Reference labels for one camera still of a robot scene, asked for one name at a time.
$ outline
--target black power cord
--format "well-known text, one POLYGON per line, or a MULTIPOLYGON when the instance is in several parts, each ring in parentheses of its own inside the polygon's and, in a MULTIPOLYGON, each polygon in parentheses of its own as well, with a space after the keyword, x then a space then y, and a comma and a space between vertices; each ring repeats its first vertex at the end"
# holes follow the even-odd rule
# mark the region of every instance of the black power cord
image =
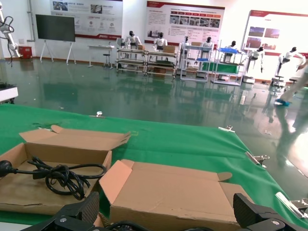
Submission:
MULTIPOLYGON (((129 220, 124 220, 124 221, 119 221, 116 222, 108 227, 106 227, 108 230, 112 231, 151 231, 139 224, 136 224, 135 222, 129 221, 129 220)), ((213 231, 212 229, 209 228, 192 228, 192 229, 187 229, 184 231, 213 231)))
POLYGON ((73 167, 68 167, 66 165, 58 165, 56 167, 51 167, 37 157, 33 157, 32 160, 28 160, 27 162, 31 165, 36 166, 37 169, 34 171, 18 170, 16 168, 13 168, 10 161, 0 161, 0 178, 5 177, 10 173, 32 175, 34 180, 45 178, 46 186, 52 192, 58 195, 73 195, 79 201, 85 197, 83 185, 86 184, 86 186, 89 188, 90 183, 88 180, 101 178, 107 171, 105 166, 99 164, 85 164, 73 167), (100 175, 95 176, 80 175, 72 171, 73 169, 83 167, 99 167, 103 171, 100 175), (63 188, 67 187, 69 189, 69 192, 55 189, 53 185, 56 182, 59 182, 63 188))

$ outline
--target cardboard tray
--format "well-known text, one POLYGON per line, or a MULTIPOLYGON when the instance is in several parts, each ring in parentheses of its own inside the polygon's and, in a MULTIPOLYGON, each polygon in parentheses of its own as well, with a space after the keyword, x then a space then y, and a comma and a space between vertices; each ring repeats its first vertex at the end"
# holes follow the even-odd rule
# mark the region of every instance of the cardboard tray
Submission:
MULTIPOLYGON (((38 129, 20 133, 27 143, 22 143, 0 156, 9 160, 19 170, 35 170, 29 164, 32 156, 40 158, 50 166, 80 164, 103 164, 111 166, 111 149, 126 143, 130 134, 64 129, 53 125, 52 131, 38 129)), ((75 173, 99 175, 98 167, 75 169, 75 173)), ((99 191, 98 179, 89 180, 91 186, 85 186, 85 195, 99 191)), ((56 183, 54 188, 63 188, 56 183)), ((32 175, 9 174, 0 179, 0 210, 22 213, 54 215, 64 205, 78 202, 73 196, 57 195, 50 191, 45 179, 33 180, 32 175)))
POLYGON ((153 231, 208 227, 240 229, 233 195, 249 196, 240 185, 224 183, 231 173, 214 173, 129 160, 117 161, 100 179, 112 222, 132 220, 153 231))

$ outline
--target person's leg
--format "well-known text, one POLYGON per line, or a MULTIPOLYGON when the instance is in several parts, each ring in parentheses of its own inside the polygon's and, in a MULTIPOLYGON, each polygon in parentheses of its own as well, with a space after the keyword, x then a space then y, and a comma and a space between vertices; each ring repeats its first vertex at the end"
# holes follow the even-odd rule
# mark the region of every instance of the person's leg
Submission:
POLYGON ((308 72, 304 72, 302 77, 288 91, 281 95, 280 99, 288 102, 293 97, 293 94, 300 90, 307 82, 308 72))

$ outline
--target display poster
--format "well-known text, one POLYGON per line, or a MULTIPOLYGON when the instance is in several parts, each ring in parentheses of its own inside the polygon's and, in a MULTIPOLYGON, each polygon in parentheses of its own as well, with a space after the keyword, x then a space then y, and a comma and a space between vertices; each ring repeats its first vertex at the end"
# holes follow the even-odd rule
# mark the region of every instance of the display poster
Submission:
POLYGON ((307 24, 306 14, 251 11, 244 43, 250 50, 263 46, 267 55, 279 55, 292 47, 307 53, 307 24))
POLYGON ((51 14, 75 18, 76 37, 116 40, 122 36, 123 0, 51 0, 51 14))
POLYGON ((178 45, 185 36, 190 43, 211 37, 217 44, 224 11, 224 7, 147 1, 145 42, 153 43, 163 32, 170 45, 178 45))

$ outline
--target green epoxy floor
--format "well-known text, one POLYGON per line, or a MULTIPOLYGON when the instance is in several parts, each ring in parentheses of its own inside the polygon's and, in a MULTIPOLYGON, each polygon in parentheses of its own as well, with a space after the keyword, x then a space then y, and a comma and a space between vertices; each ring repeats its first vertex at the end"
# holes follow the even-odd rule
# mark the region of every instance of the green epoxy floor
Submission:
POLYGON ((39 60, 16 61, 13 68, 1 63, 1 72, 2 81, 18 85, 16 104, 195 126, 231 125, 253 155, 270 156, 264 164, 291 199, 308 197, 308 90, 284 108, 274 107, 277 96, 262 84, 251 88, 144 78, 100 66, 39 60))

